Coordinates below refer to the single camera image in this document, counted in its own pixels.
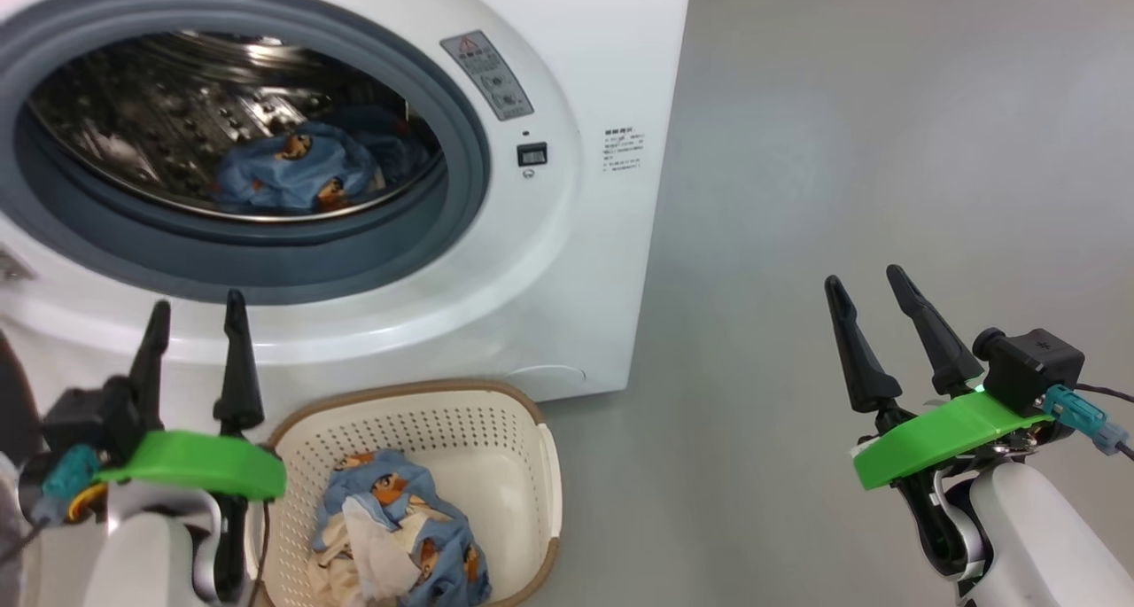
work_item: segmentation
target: blue cartoon-print cloth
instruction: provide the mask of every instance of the blue cartoon-print cloth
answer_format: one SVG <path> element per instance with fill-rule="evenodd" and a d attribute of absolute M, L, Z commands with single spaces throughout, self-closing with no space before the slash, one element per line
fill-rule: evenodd
<path fill-rule="evenodd" d="M 235 212 L 332 211 L 396 188 L 428 159 L 389 111 L 345 108 L 291 134 L 232 147 L 218 168 L 213 200 Z"/>
<path fill-rule="evenodd" d="M 390 531 L 400 530 L 409 513 L 440 513 L 448 520 L 429 519 L 414 539 L 411 559 L 422 571 L 417 584 L 398 599 L 404 607 L 469 607 L 488 600 L 492 592 L 484 553 L 473 539 L 468 519 L 437 496 L 430 471 L 414 465 L 391 449 L 348 456 L 339 463 L 323 504 L 316 511 L 312 548 L 325 549 L 323 530 L 342 512 L 348 498 L 356 499 Z"/>

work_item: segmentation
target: gray rubber gasket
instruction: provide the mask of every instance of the gray rubber gasket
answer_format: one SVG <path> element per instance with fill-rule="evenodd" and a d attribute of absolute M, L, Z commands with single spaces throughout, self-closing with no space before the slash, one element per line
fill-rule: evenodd
<path fill-rule="evenodd" d="M 447 171 L 342 220 L 244 225 L 161 208 L 91 184 L 46 144 L 20 103 L 0 106 L 0 210 L 61 255 L 159 293 L 252 304 L 330 300 L 400 279 L 451 247 L 488 191 L 488 141 L 456 83 L 408 42 L 315 0 L 49 0 L 0 26 L 0 99 L 23 101 L 68 59 L 160 31 L 271 34 L 341 59 L 408 99 Z"/>

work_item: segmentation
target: basket rim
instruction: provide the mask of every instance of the basket rim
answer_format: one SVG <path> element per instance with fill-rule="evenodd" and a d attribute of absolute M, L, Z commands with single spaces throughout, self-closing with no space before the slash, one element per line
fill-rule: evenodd
<path fill-rule="evenodd" d="M 359 390 L 357 393 L 352 393 L 348 395 L 342 395 L 338 397 L 331 397 L 329 399 L 323 399 L 310 405 L 306 405 L 294 413 L 288 414 L 287 419 L 280 422 L 279 425 L 272 430 L 271 436 L 265 441 L 265 445 L 272 450 L 279 445 L 279 441 L 287 435 L 288 430 L 291 430 L 301 421 L 313 416 L 321 412 L 327 412 L 329 410 L 335 410 L 338 407 L 345 407 L 348 405 L 355 405 L 365 402 L 372 402 L 378 399 L 387 399 L 393 397 L 406 397 L 413 395 L 424 395 L 431 393 L 452 393 L 452 391 L 494 391 L 502 395 L 507 395 L 516 399 L 524 410 L 532 415 L 532 421 L 535 425 L 544 425 L 543 413 L 535 405 L 526 394 L 522 393 L 519 389 L 505 383 L 503 381 L 492 381 L 486 378 L 438 378 L 433 381 L 417 381 L 416 383 L 405 383 L 401 386 L 389 386 L 386 388 L 373 388 L 370 390 Z M 271 530 L 271 505 L 265 505 L 264 512 L 264 543 L 270 542 L 272 537 Z M 551 575 L 551 567 L 555 566 L 556 559 L 559 557 L 559 537 L 551 537 L 548 540 L 548 551 L 543 555 L 543 563 L 540 565 L 539 570 L 535 571 L 535 575 L 526 585 L 516 593 L 509 596 L 508 598 L 501 600 L 493 600 L 493 602 L 486 604 L 484 607 L 516 607 L 521 602 L 524 602 L 531 596 L 539 591 L 543 583 L 547 582 L 548 576 Z M 268 588 L 268 583 L 264 582 L 262 578 L 257 578 L 255 583 L 262 587 L 263 591 L 260 595 L 263 596 L 264 602 L 269 607 L 276 607 L 276 601 L 272 600 L 271 591 Z"/>
<path fill-rule="evenodd" d="M 279 441 L 284 439 L 288 430 L 296 427 L 301 421 L 307 419 L 308 416 L 314 416 L 321 412 L 327 412 L 329 410 L 335 410 L 337 407 L 346 407 L 348 405 L 356 405 L 361 403 L 367 403 L 378 399 L 389 399 L 393 397 L 408 397 L 413 395 L 428 395 L 432 393 L 452 393 L 452 391 L 474 391 L 474 390 L 489 390 L 507 395 L 524 406 L 524 410 L 532 415 L 532 421 L 536 425 L 543 424 L 543 413 L 536 407 L 535 402 L 533 402 L 528 396 L 519 391 L 514 386 L 505 383 L 502 381 L 491 381 L 485 378 L 438 378 L 433 381 L 417 381 L 417 383 L 406 383 L 403 386 L 389 386 L 386 388 L 373 388 L 370 390 L 359 390 L 357 393 L 352 393 L 348 395 L 341 395 L 338 397 L 331 397 L 328 399 L 319 401 L 313 404 L 308 404 L 299 410 L 296 410 L 291 414 L 288 414 L 287 419 L 280 422 L 279 425 L 272 430 L 270 437 L 268 437 L 266 445 L 271 448 L 276 448 Z"/>

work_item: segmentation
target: white cloth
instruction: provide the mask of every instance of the white cloth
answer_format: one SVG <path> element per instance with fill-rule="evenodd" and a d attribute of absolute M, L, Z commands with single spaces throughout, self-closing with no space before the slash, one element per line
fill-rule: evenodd
<path fill-rule="evenodd" d="M 350 540 L 341 514 L 323 530 L 327 549 L 307 559 L 307 582 L 319 607 L 364 607 L 358 571 L 350 559 Z"/>
<path fill-rule="evenodd" d="M 366 600 L 381 601 L 408 593 L 421 571 L 405 547 L 353 497 L 342 504 L 342 519 Z"/>

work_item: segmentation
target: white washing machine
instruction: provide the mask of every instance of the white washing machine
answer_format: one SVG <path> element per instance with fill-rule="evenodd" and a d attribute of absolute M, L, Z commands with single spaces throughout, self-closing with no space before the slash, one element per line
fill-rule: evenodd
<path fill-rule="evenodd" d="M 168 298 L 162 415 L 213 428 L 232 287 L 266 427 L 425 378 L 623 388 L 686 2 L 0 0 L 0 323 L 37 405 L 128 369 Z M 324 120 L 414 155 L 220 199 L 235 147 Z"/>

